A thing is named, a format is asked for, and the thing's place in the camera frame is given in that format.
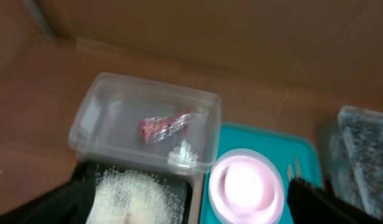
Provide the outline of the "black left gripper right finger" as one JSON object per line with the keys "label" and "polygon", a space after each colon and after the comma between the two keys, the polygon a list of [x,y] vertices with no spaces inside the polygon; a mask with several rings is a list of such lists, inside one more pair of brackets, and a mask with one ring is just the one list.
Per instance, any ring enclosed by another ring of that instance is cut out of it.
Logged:
{"label": "black left gripper right finger", "polygon": [[287,204],[294,224],[383,224],[310,182],[289,182]]}

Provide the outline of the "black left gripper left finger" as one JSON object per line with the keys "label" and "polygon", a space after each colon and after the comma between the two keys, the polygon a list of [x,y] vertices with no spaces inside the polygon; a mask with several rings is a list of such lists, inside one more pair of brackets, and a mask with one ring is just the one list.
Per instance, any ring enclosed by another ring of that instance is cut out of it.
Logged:
{"label": "black left gripper left finger", "polygon": [[84,224],[95,199],[95,180],[77,179],[0,216],[0,223]]}

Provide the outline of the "white rice pile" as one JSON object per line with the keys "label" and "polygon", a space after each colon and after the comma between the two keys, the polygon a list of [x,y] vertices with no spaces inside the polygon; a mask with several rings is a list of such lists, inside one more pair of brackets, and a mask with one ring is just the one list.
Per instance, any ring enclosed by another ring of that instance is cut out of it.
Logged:
{"label": "white rice pile", "polygon": [[96,180],[87,224],[176,224],[183,221],[181,196],[155,174],[106,170]]}

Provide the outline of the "red snack wrapper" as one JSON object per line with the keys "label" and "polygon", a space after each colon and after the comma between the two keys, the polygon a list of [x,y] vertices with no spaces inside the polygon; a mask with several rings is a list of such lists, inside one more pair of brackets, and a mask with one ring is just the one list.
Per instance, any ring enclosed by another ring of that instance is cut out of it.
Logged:
{"label": "red snack wrapper", "polygon": [[187,129],[190,116],[188,111],[182,111],[174,116],[142,119],[139,123],[141,139],[145,144],[153,144],[173,136]]}

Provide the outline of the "white tissue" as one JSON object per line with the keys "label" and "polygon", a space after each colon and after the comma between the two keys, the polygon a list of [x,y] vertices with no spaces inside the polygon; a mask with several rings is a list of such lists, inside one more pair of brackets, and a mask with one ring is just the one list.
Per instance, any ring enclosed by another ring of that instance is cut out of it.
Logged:
{"label": "white tissue", "polygon": [[168,153],[167,164],[171,166],[182,167],[186,169],[194,169],[197,164],[198,154],[192,151],[192,147],[186,140],[181,142]]}

